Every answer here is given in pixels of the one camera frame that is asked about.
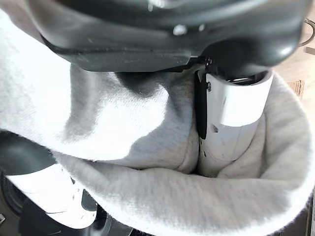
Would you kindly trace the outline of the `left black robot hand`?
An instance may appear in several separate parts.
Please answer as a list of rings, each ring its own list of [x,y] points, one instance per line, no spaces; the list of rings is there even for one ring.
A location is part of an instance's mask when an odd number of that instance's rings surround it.
[[[195,68],[199,170],[235,162],[257,130],[272,67],[298,47],[309,0],[28,0],[48,48],[93,72]]]

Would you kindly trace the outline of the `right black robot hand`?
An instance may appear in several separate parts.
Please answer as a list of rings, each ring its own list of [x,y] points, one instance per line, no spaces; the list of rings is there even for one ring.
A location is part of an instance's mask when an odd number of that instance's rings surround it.
[[[83,229],[95,221],[97,203],[48,148],[3,131],[0,169],[17,189],[58,223]]]

